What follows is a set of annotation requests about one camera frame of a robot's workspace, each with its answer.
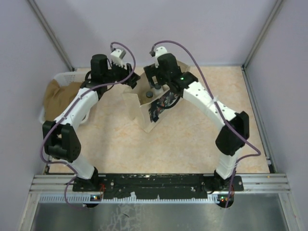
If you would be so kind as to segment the white square bottle black cap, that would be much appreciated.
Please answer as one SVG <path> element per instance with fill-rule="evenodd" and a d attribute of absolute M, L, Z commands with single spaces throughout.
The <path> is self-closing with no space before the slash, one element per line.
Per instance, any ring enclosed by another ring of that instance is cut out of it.
<path fill-rule="evenodd" d="M 154 88 L 153 88 L 153 91 L 154 91 L 154 94 L 155 94 L 155 95 L 159 95 L 159 94 L 161 94 L 161 93 L 164 92 L 162 86 L 159 85 L 159 84 L 157 84 L 157 83 L 155 84 L 155 86 L 154 86 Z"/>

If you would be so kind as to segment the clear square bottle black cap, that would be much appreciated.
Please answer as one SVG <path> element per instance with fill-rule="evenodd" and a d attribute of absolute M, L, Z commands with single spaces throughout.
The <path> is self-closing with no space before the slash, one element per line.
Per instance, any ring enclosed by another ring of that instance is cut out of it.
<path fill-rule="evenodd" d="M 145 97 L 146 97 L 146 99 L 148 99 L 148 100 L 152 100 L 152 99 L 154 98 L 154 93 L 153 93 L 152 91 L 147 91 L 147 92 L 145 93 Z"/>

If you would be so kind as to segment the cream canvas tote bag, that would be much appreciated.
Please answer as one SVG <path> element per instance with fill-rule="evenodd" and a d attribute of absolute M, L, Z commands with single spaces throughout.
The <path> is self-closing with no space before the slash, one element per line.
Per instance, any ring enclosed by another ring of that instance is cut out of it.
<path fill-rule="evenodd" d="M 171 106 L 180 100 L 180 97 L 172 93 L 167 85 L 163 85 L 163 93 L 154 94 L 152 100 L 145 97 L 147 91 L 153 91 L 146 74 L 140 72 L 140 80 L 135 88 L 127 87 L 122 98 L 125 102 L 128 117 L 135 121 L 140 128 L 149 133 L 168 113 Z"/>

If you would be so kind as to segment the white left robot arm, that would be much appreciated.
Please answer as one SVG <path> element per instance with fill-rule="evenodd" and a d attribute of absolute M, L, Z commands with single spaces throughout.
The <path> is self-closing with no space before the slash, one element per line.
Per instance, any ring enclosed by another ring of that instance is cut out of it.
<path fill-rule="evenodd" d="M 90 109 L 115 84 L 134 88 L 140 77 L 134 67 L 123 62 L 125 51 L 115 49 L 108 58 L 104 54 L 92 56 L 90 71 L 85 75 L 77 95 L 53 121 L 45 121 L 42 130 L 42 152 L 52 157 L 56 164 L 67 165 L 77 179 L 90 191 L 99 188 L 98 170 L 81 154 L 81 143 L 76 130 Z"/>

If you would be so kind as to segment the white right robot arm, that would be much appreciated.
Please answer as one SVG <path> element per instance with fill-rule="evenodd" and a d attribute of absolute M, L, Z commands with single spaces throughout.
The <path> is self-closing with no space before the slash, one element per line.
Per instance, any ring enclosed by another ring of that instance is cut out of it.
<path fill-rule="evenodd" d="M 191 72 L 182 72 L 176 57 L 169 53 L 151 52 L 155 63 L 144 68 L 151 84 L 155 77 L 159 85 L 189 101 L 208 116 L 219 129 L 215 145 L 220 151 L 219 162 L 212 180 L 213 190 L 227 190 L 232 185 L 232 173 L 239 153 L 249 138 L 249 116 L 226 107 L 212 98 Z"/>

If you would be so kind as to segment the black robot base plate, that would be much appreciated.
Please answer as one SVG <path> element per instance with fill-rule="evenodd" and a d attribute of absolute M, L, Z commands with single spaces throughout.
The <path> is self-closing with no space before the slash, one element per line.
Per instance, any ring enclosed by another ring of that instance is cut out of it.
<path fill-rule="evenodd" d="M 139 200 L 208 199 L 218 192 L 218 204 L 229 207 L 234 192 L 244 190 L 242 178 L 235 176 L 223 180 L 214 174 L 94 174 L 90 180 L 76 178 L 74 192 L 98 192 L 91 200 L 128 199 L 135 195 Z"/>

